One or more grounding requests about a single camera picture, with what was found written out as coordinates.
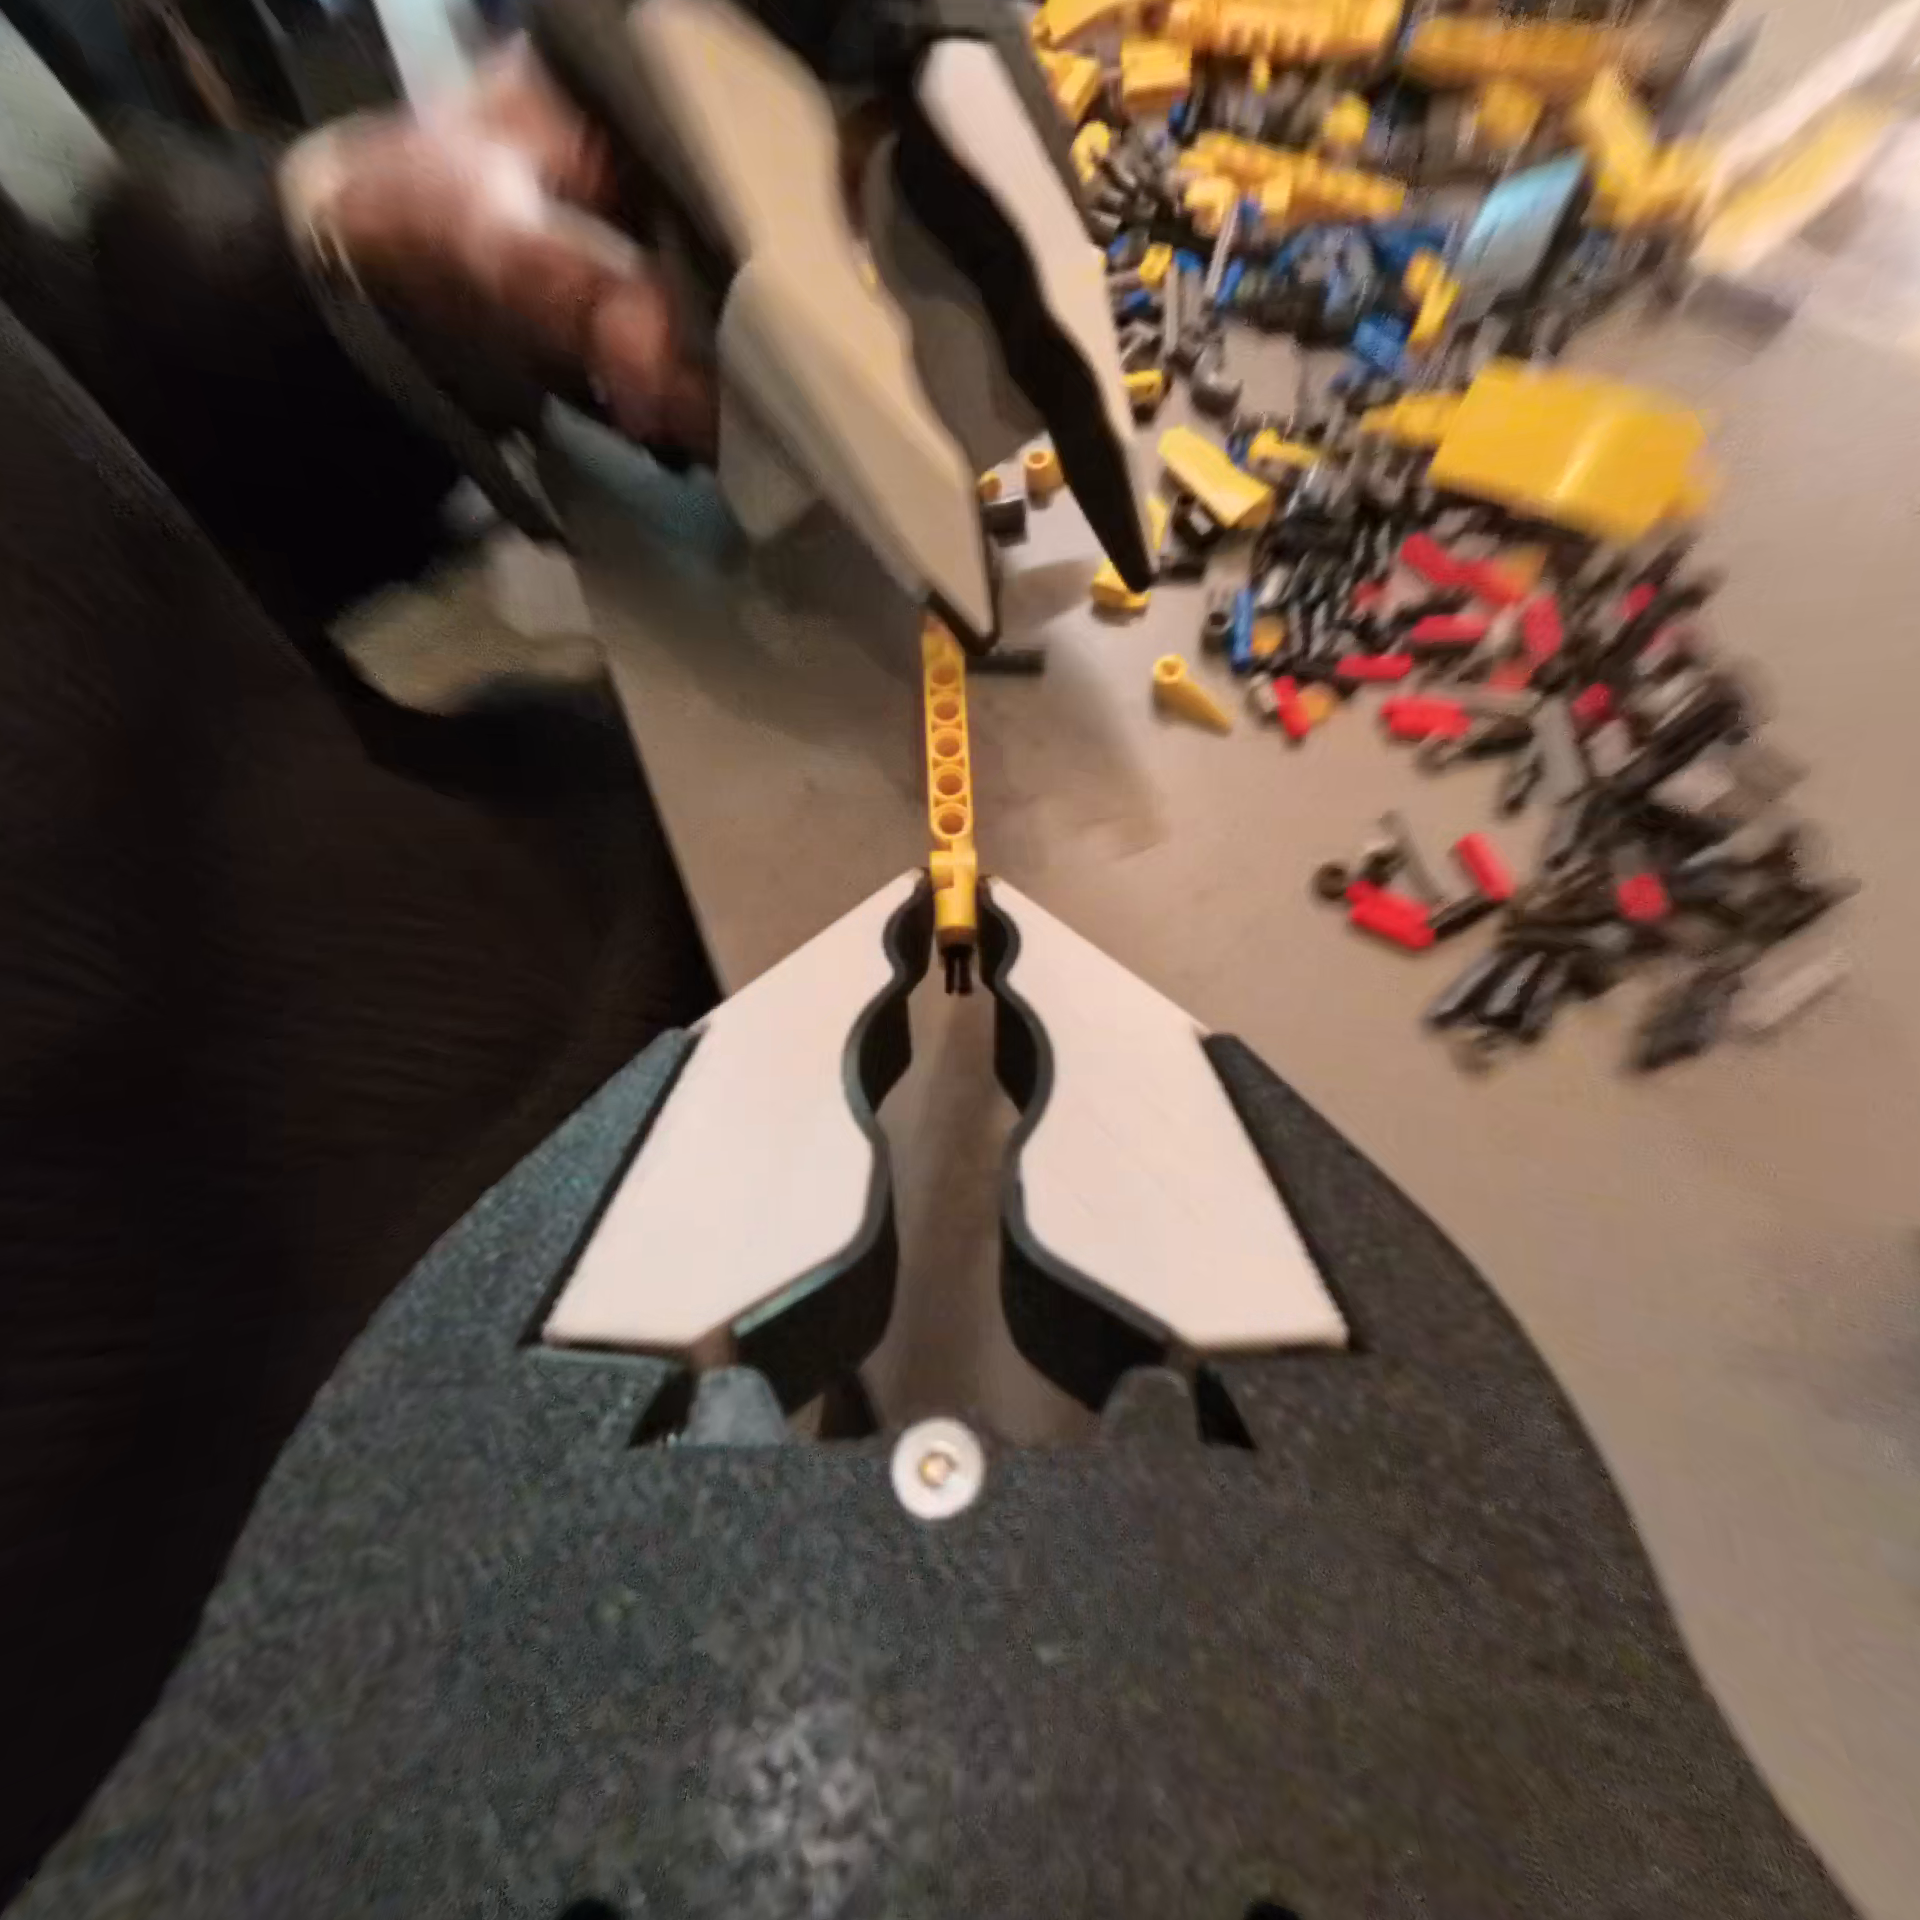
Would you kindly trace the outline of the long yellow toy beam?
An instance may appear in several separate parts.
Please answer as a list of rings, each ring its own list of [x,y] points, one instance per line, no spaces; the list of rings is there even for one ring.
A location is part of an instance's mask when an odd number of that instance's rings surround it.
[[[975,968],[975,798],[968,736],[968,659],[939,616],[918,637],[932,947],[951,997],[968,997]]]

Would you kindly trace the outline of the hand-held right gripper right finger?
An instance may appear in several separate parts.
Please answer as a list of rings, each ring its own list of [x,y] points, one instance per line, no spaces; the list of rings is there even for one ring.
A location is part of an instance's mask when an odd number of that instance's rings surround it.
[[[1008,879],[987,887],[981,942],[1018,1114],[999,1176],[1018,1350],[1343,1350],[1214,1034]]]

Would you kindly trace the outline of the person's left hand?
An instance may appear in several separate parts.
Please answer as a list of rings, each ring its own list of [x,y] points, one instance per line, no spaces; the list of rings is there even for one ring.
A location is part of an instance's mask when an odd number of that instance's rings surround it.
[[[407,319],[581,376],[636,443],[712,452],[715,403],[679,301],[607,222],[607,143],[524,38],[427,107],[302,138],[278,197],[295,230]]]

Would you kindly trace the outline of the pile of toy building pieces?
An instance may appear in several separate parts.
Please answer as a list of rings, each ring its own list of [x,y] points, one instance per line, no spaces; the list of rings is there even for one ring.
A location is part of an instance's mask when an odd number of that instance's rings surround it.
[[[1666,314],[1707,206],[1725,4],[1036,4],[1138,426],[1174,394],[1158,575],[1214,584],[1196,645],[1298,746],[1380,692],[1421,768],[1494,762],[1540,808],[1430,872],[1387,815],[1311,888],[1405,954],[1492,924],[1427,1015],[1470,1066],[1637,965],[1674,980],[1637,1072],[1831,997],[1808,934],[1852,893],[1788,808],[1703,616],[1716,476],[1683,403],[1568,364]]]

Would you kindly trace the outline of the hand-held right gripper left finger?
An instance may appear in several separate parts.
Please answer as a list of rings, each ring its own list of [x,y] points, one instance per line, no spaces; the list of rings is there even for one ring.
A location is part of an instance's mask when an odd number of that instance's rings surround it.
[[[894,1311],[880,1109],[912,1066],[923,974],[925,876],[904,871],[683,1034],[541,1344],[751,1370],[782,1407],[851,1380]]]

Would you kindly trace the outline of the person's left forearm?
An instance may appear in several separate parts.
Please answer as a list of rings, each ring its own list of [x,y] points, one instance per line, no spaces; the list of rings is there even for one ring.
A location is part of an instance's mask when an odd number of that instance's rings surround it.
[[[364,398],[267,163],[136,123],[87,218],[95,394],[206,518],[316,512]]]

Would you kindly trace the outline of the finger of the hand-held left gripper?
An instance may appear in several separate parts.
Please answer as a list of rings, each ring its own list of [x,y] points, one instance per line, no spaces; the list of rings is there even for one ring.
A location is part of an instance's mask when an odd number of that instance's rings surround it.
[[[1047,437],[1127,591],[1156,580],[1158,538],[1136,477],[1103,253],[1058,157],[1052,107],[1019,37],[915,37],[901,60],[901,206],[955,277],[983,334],[948,371],[1002,375]]]
[[[718,486],[770,542],[832,510],[912,596],[997,636],[975,483],[848,222],[824,87],[734,4],[644,7],[644,78],[732,277],[712,334]]]

